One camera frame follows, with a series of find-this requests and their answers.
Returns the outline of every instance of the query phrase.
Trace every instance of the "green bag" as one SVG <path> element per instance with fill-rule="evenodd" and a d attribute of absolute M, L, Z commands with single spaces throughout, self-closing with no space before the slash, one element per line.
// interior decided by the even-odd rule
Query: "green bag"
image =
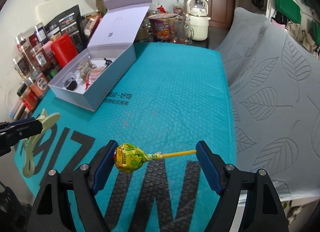
<path fill-rule="evenodd" d="M 312 22 L 312 38 L 320 46 L 320 23 L 315 20 Z"/>
<path fill-rule="evenodd" d="M 292 22 L 301 24 L 301 10 L 293 0 L 275 0 L 275 7 Z"/>

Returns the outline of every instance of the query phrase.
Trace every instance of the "mug handle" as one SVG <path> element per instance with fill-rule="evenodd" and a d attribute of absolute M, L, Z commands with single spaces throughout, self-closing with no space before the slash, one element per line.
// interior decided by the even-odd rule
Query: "mug handle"
<path fill-rule="evenodd" d="M 184 27 L 187 28 L 188 30 L 190 30 L 191 34 L 190 34 L 190 37 L 187 40 L 188 44 L 190 44 L 192 42 L 192 39 L 193 39 L 193 36 L 194 36 L 195 32 L 194 32 L 193 28 L 190 25 L 185 25 Z"/>

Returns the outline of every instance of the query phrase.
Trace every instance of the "red object in box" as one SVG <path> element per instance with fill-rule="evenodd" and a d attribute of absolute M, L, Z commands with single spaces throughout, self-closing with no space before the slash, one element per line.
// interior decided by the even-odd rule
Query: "red object in box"
<path fill-rule="evenodd" d="M 51 44 L 51 49 L 63 68 L 79 54 L 68 33 L 55 40 Z"/>

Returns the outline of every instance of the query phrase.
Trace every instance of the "open gift box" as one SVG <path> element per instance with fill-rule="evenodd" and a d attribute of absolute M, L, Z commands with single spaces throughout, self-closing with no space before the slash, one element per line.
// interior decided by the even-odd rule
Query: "open gift box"
<path fill-rule="evenodd" d="M 93 34 L 88 47 L 69 62 L 49 83 L 56 97 L 96 111 L 113 86 L 136 60 L 133 42 L 152 0 L 107 0 L 107 14 Z M 91 60 L 101 67 L 105 60 L 112 63 L 86 89 L 78 77 L 81 61 Z M 77 75 L 77 88 L 65 88 L 66 76 Z"/>

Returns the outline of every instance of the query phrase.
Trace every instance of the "yellow stick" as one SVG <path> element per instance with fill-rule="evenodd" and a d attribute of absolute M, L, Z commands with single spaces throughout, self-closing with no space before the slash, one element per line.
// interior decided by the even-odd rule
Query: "yellow stick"
<path fill-rule="evenodd" d="M 190 151 L 185 151 L 185 152 L 164 154 L 164 155 L 161 155 L 161 156 L 163 158 L 167 158 L 167 157 L 174 157 L 174 156 L 180 156 L 180 155 L 191 155 L 191 154 L 195 154 L 196 152 L 197 152 L 196 150 L 190 150 Z"/>

